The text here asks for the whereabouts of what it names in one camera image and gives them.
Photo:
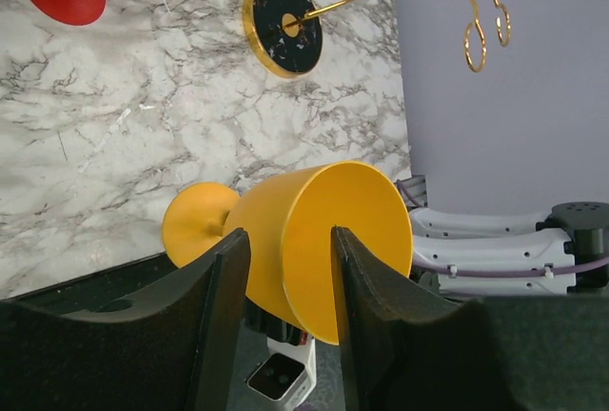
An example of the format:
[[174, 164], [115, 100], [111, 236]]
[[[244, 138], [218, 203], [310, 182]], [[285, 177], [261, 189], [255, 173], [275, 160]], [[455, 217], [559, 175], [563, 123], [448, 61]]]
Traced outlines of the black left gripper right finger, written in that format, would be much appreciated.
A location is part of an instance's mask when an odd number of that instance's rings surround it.
[[608, 301], [595, 295], [453, 303], [331, 232], [349, 410], [604, 410]]

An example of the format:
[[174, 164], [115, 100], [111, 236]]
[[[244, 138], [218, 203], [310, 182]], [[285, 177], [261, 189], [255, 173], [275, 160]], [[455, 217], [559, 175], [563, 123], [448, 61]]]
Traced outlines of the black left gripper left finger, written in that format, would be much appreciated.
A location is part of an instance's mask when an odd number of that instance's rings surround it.
[[200, 258], [96, 310], [1, 302], [5, 410], [224, 410], [250, 265], [236, 229]]

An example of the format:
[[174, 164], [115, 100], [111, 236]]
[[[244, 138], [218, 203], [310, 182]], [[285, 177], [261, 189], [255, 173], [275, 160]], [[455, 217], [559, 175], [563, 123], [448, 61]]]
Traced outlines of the orange plastic wine glass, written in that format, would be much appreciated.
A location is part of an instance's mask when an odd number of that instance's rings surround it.
[[331, 270], [331, 230], [350, 229], [404, 276], [413, 234], [406, 205], [377, 168], [343, 161], [270, 177], [244, 195], [200, 183], [182, 190], [162, 221], [162, 242], [184, 267], [237, 228], [249, 238], [246, 296], [267, 313], [328, 344], [339, 340]]

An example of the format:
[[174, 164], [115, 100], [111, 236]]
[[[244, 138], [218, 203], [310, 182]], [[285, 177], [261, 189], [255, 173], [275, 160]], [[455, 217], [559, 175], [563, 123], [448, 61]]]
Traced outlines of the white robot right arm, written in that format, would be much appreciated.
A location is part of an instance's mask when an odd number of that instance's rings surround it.
[[448, 299], [599, 293], [608, 285], [608, 205], [567, 202], [517, 216], [426, 204], [422, 176], [399, 180], [413, 230], [410, 278]]

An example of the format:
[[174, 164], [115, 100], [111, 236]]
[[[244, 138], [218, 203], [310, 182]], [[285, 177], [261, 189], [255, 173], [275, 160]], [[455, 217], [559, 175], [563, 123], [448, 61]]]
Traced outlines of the black metal base rail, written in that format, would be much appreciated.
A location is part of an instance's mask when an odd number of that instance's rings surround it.
[[56, 315], [96, 310], [155, 283], [176, 269], [167, 254], [160, 253], [33, 290], [11, 299]]

